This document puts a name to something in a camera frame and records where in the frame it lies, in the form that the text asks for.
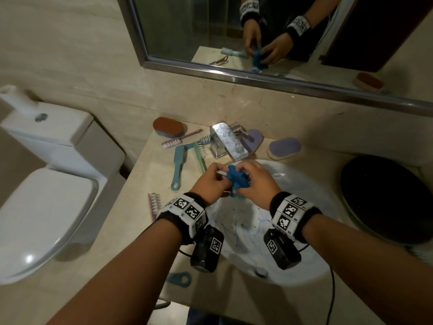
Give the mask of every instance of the mirror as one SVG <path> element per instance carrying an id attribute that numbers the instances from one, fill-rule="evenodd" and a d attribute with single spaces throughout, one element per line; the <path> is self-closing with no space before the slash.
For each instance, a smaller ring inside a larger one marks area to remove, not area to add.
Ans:
<path id="1" fill-rule="evenodd" d="M 433 102 L 433 0 L 130 1 L 151 57 Z"/>

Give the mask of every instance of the sink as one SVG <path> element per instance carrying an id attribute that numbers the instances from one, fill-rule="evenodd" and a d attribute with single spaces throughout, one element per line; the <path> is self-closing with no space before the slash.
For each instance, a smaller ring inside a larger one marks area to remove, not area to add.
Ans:
<path id="1" fill-rule="evenodd" d="M 283 191 L 289 191 L 313 202 L 327 216 L 341 221 L 343 206 L 337 197 L 305 174 L 284 164 L 257 160 L 272 174 Z M 256 276 L 257 267 L 268 271 L 263 279 L 281 286 L 299 285 L 318 278 L 329 271 L 328 264 L 311 247 L 301 252 L 302 261 L 293 268 L 278 268 L 263 241 L 272 228 L 269 211 L 259 208 L 248 199 L 220 198 L 207 209 L 210 224 L 224 234 L 221 254 L 240 270 Z M 305 246 L 295 242 L 299 250 Z"/>

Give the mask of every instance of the faucet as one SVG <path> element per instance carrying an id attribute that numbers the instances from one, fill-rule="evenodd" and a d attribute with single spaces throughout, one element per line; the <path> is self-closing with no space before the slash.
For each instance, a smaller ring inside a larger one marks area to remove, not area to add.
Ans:
<path id="1" fill-rule="evenodd" d="M 225 122 L 219 122 L 210 126 L 210 151 L 214 158 L 220 158 L 229 154 L 234 162 L 248 157 L 249 153 L 237 138 L 244 135 L 249 138 L 241 125 L 235 123 L 227 125 Z"/>

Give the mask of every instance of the toilet seat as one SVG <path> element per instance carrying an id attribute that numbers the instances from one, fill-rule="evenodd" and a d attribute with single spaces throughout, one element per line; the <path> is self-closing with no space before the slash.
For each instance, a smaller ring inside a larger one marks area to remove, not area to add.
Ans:
<path id="1" fill-rule="evenodd" d="M 0 283 L 49 260 L 78 228 L 97 191 L 89 178 L 47 168 L 32 172 L 0 208 Z"/>

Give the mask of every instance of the human hand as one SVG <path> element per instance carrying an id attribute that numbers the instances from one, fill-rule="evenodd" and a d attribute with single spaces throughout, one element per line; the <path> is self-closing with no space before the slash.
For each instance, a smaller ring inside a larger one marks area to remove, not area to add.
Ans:
<path id="1" fill-rule="evenodd" d="M 229 196 L 224 192 L 230 190 L 232 186 L 232 182 L 225 175 L 217 173 L 218 170 L 228 172 L 229 168 L 223 164 L 212 163 L 190 190 L 199 195 L 208 205 L 212 205 L 220 197 Z"/>
<path id="2" fill-rule="evenodd" d="M 293 48 L 292 38 L 288 33 L 283 33 L 274 41 L 263 47 L 260 54 L 263 55 L 272 50 L 271 54 L 263 59 L 260 63 L 266 65 L 273 65 L 280 59 L 284 58 Z"/>
<path id="3" fill-rule="evenodd" d="M 281 192 L 274 178 L 262 164 L 257 161 L 244 161 L 236 166 L 236 171 L 246 170 L 251 180 L 249 188 L 239 188 L 235 194 L 246 197 L 262 209 L 269 211 L 275 195 Z"/>
<path id="4" fill-rule="evenodd" d="M 260 26 L 255 19 L 248 19 L 245 22 L 243 39 L 245 42 L 245 52 L 251 57 L 254 57 L 254 51 L 251 49 L 252 40 L 256 40 L 258 47 L 260 47 L 260 44 L 262 43 Z"/>

